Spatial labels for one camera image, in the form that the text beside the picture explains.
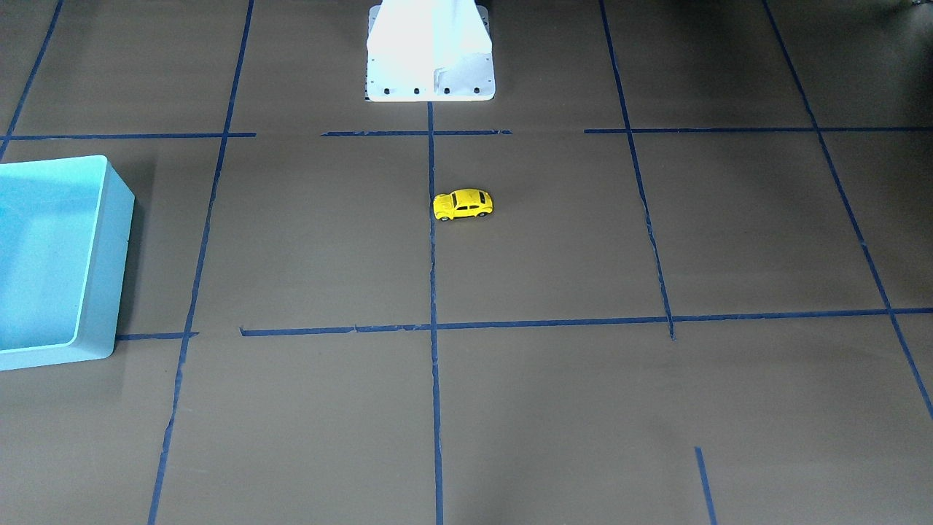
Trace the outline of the yellow beetle toy car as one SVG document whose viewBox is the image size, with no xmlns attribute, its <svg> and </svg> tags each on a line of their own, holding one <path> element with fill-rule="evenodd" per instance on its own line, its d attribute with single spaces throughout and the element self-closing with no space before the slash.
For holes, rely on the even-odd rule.
<svg viewBox="0 0 933 525">
<path fill-rule="evenodd" d="M 464 188 L 434 196 L 434 219 L 441 222 L 460 218 L 481 218 L 493 213 L 492 195 L 485 190 Z"/>
</svg>

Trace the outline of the light blue plastic bin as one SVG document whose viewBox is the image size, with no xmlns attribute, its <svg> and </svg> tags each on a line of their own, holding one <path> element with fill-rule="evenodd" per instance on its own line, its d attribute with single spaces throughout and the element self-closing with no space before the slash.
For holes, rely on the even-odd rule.
<svg viewBox="0 0 933 525">
<path fill-rule="evenodd" d="M 3 164 L 3 371 L 112 354 L 135 202 L 103 155 Z"/>
</svg>

